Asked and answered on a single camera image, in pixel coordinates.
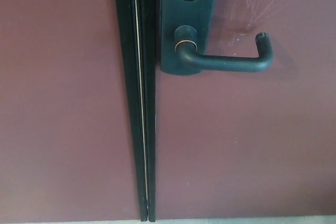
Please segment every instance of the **brass ring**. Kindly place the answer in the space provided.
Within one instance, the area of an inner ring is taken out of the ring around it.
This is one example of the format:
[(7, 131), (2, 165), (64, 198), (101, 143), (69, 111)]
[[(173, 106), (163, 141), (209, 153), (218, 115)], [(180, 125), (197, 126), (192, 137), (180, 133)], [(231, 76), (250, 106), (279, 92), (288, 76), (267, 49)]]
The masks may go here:
[(192, 40), (181, 40), (179, 41), (176, 46), (175, 46), (175, 52), (176, 52), (176, 49), (177, 49), (177, 46), (183, 42), (191, 42), (192, 44), (194, 44), (194, 46), (196, 47), (196, 51), (197, 51), (197, 44), (195, 42), (193, 42)]

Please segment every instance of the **black door frame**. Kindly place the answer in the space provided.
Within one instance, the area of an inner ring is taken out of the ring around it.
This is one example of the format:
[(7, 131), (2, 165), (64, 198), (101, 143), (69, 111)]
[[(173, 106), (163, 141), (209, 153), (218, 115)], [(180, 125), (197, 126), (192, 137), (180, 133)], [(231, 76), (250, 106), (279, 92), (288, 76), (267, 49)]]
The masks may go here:
[(115, 0), (141, 221), (155, 221), (157, 0)]

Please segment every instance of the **black lever handle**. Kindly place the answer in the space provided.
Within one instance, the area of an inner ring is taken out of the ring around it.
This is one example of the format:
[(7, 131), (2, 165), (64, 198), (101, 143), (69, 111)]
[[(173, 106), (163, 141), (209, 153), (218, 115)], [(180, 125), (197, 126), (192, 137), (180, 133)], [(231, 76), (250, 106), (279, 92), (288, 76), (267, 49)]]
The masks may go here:
[(202, 55), (197, 52), (197, 31), (192, 26), (180, 26), (175, 30), (175, 51), (189, 67), (204, 70), (260, 72), (268, 69), (274, 54), (267, 33), (256, 36), (258, 58)]

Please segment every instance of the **metal door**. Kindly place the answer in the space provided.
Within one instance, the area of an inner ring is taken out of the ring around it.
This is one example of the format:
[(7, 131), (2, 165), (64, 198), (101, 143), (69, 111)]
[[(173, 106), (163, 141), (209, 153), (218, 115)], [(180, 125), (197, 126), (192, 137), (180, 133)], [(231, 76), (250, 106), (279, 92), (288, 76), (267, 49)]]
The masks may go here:
[(335, 26), (336, 0), (216, 0), (207, 53), (257, 56), (265, 31), (274, 62), (157, 68), (158, 219), (336, 214)]
[(0, 3), (0, 222), (139, 219), (116, 1)]

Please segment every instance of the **floor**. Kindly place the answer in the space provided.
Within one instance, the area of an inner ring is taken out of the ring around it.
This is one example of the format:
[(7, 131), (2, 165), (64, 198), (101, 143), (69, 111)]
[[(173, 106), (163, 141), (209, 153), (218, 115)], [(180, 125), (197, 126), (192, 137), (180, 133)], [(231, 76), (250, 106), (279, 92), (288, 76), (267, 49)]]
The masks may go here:
[[(139, 224), (137, 220), (63, 222), (53, 224)], [(307, 216), (285, 218), (159, 220), (158, 224), (335, 224), (336, 216)]]

